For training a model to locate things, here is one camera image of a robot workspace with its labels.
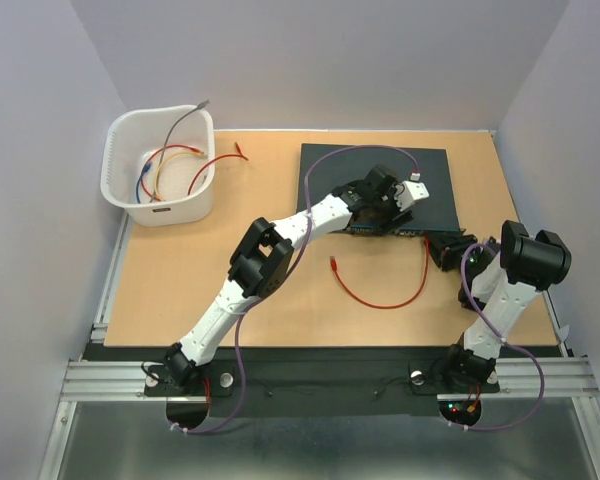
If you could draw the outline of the aluminium frame rail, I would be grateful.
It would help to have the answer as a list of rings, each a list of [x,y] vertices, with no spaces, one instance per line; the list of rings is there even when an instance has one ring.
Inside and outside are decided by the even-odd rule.
[[[586,358],[541,358],[546,398],[592,398],[600,389]],[[527,358],[504,358],[496,364],[499,390],[483,393],[487,399],[531,399],[537,396],[538,372]],[[192,401],[198,396],[145,393],[146,376],[138,362],[71,362],[65,373],[60,399],[64,402]]]

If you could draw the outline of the white plastic basket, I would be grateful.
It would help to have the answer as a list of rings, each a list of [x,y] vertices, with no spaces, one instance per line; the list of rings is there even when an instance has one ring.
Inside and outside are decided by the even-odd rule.
[[[215,157],[214,124],[204,107],[130,111],[107,132],[101,194],[142,226],[199,221],[212,209]]]

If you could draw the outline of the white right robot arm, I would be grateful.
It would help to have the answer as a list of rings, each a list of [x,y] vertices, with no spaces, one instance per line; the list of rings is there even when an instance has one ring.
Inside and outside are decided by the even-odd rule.
[[[478,315],[449,347],[441,381],[452,390],[494,382],[512,328],[534,299],[565,279],[571,252],[558,234],[541,230],[532,236],[512,220],[484,243],[463,233],[435,233],[428,240],[435,265],[461,274],[459,303]]]

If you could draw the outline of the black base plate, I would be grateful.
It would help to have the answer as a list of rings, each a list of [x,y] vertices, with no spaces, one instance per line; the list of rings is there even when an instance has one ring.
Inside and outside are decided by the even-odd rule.
[[[495,383],[453,386],[441,375],[449,347],[256,348],[235,352],[220,348],[200,367],[195,382],[173,384],[161,348],[87,346],[80,361],[138,362],[149,396],[204,397],[212,416],[299,417],[406,414],[435,416],[440,410],[482,401]],[[537,397],[544,396],[544,373],[538,360],[559,358],[553,347],[537,348],[537,360],[507,352],[504,358],[527,358],[538,372]],[[194,402],[163,399],[175,418],[188,414]]]

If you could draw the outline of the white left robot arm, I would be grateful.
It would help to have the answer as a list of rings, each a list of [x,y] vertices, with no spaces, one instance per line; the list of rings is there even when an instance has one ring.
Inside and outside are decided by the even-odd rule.
[[[365,178],[334,188],[290,217],[254,220],[230,258],[218,295],[195,326],[167,348],[168,382],[179,393],[195,392],[202,384],[200,367],[211,362],[241,315],[283,285],[291,261],[301,257],[309,242],[342,231],[363,216],[376,222],[375,233],[392,233],[410,221],[412,207],[428,197],[418,171],[399,181],[388,168],[376,165]]]

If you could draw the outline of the dark blue network switch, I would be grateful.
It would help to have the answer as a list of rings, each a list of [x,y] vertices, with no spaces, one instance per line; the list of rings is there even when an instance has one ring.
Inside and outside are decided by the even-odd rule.
[[[416,172],[429,196],[401,212],[396,196]],[[461,230],[447,152],[443,149],[398,147],[351,150],[344,145],[301,145],[296,210],[306,209],[306,196],[316,205],[326,195],[342,194],[353,202],[347,233],[378,236],[420,235]]]

